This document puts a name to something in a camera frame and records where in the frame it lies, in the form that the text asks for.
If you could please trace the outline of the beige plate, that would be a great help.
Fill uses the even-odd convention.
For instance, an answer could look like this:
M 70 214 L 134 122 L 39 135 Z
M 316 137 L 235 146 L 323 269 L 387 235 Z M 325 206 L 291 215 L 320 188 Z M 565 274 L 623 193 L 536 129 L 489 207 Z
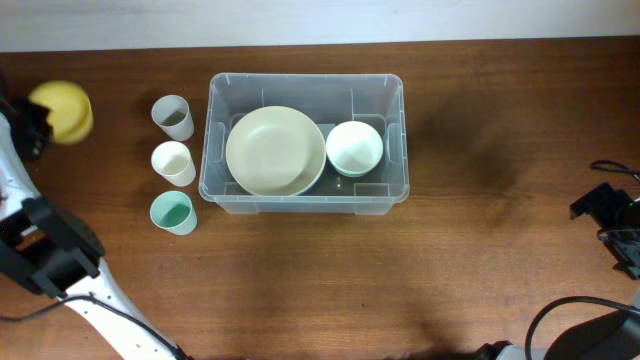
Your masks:
M 304 113 L 284 106 L 256 109 L 232 128 L 226 162 L 234 180 L 320 178 L 326 146 L 318 126 Z
M 311 190 L 319 178 L 298 176 L 294 178 L 250 177 L 238 184 L 255 196 L 298 196 Z

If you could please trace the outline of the yellow bowl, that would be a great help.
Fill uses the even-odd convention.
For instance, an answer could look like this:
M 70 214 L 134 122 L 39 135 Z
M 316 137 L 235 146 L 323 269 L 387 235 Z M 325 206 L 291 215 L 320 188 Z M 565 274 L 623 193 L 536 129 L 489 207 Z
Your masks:
M 49 110 L 47 123 L 52 128 L 54 143 L 73 145 L 86 139 L 93 128 L 93 112 L 89 97 L 78 84 L 55 80 L 40 84 L 29 100 Z

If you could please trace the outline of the grey cup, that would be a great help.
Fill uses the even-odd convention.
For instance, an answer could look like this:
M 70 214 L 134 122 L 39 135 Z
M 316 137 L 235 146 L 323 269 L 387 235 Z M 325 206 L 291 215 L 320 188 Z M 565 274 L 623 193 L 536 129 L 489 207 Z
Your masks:
M 194 122 L 187 101 L 178 95 L 166 95 L 152 106 L 151 117 L 171 139 L 186 141 L 194 134 Z

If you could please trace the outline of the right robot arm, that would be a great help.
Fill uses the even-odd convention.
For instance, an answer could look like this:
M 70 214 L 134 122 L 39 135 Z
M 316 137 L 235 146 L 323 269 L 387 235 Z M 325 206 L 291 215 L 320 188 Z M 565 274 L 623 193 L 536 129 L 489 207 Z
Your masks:
M 599 226 L 598 240 L 617 260 L 614 268 L 639 279 L 639 201 L 625 191 L 602 183 L 570 205 L 570 218 L 589 215 Z M 572 326 L 547 348 L 533 346 L 535 331 L 552 310 L 569 304 L 590 304 L 609 308 L 610 313 Z M 593 296 L 570 296 L 543 307 L 530 323 L 525 342 L 485 344 L 474 359 L 636 359 L 639 357 L 639 296 L 623 304 Z

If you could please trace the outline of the cream white cup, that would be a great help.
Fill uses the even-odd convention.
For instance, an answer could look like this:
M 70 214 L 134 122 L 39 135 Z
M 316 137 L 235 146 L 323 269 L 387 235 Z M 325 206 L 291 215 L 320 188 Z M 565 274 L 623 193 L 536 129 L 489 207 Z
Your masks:
M 178 141 L 158 145 L 151 155 L 153 170 L 177 187 L 190 185 L 196 178 L 195 164 L 190 150 Z

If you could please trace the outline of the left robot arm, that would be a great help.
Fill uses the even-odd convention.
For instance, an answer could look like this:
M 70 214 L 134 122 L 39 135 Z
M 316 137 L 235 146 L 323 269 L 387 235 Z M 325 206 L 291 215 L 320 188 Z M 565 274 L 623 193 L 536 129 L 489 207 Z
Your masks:
M 93 230 L 42 196 L 23 163 L 48 144 L 47 108 L 1 102 L 1 272 L 82 316 L 124 359 L 184 359 L 120 289 Z

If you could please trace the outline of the white bowl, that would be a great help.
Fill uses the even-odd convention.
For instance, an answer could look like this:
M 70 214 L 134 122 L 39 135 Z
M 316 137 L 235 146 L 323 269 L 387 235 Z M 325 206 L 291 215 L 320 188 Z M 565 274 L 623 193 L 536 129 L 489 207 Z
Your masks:
M 349 171 L 374 169 L 383 155 L 383 141 L 369 124 L 346 121 L 337 125 L 326 139 L 326 152 L 333 167 Z

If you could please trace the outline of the mint green bowl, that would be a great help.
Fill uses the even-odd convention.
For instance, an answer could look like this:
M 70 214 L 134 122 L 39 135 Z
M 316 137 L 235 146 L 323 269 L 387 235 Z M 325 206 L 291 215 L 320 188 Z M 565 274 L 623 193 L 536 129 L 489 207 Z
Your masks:
M 346 176 L 346 177 L 350 177 L 350 178 L 363 177 L 363 176 L 372 174 L 373 171 L 374 171 L 374 169 L 369 169 L 367 171 L 349 171 L 349 170 L 340 169 L 340 168 L 336 168 L 336 167 L 334 167 L 334 169 L 336 170 L 336 172 L 338 174 Z

